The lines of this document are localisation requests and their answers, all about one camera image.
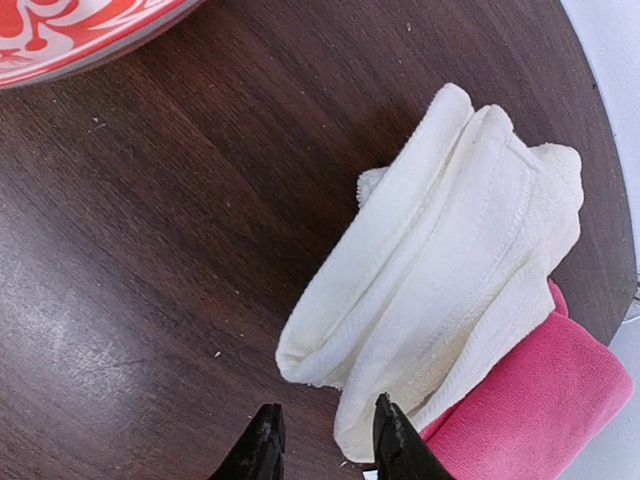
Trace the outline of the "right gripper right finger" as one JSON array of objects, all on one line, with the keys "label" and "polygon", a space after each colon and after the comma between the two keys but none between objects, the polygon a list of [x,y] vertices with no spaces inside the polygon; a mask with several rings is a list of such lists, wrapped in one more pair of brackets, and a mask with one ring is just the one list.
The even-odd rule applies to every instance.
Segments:
[{"label": "right gripper right finger", "polygon": [[373,448],[382,480],[453,480],[387,393],[376,400]]}]

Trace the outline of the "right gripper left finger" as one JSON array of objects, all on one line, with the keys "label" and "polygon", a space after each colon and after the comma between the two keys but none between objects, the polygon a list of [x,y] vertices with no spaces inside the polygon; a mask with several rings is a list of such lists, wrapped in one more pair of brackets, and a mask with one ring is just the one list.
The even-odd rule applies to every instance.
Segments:
[{"label": "right gripper left finger", "polygon": [[286,429],[282,405],[263,404],[210,480],[281,480]]}]

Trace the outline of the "white towel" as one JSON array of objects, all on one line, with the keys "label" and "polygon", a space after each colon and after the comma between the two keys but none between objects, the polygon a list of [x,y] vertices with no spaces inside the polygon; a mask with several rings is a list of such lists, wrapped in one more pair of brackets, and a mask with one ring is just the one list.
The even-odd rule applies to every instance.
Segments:
[{"label": "white towel", "polygon": [[357,199],[275,359],[289,382],[340,391],[335,442],[369,463],[380,394],[424,429],[552,311],[548,277],[580,235],[581,159],[526,145],[501,107],[450,83]]}]

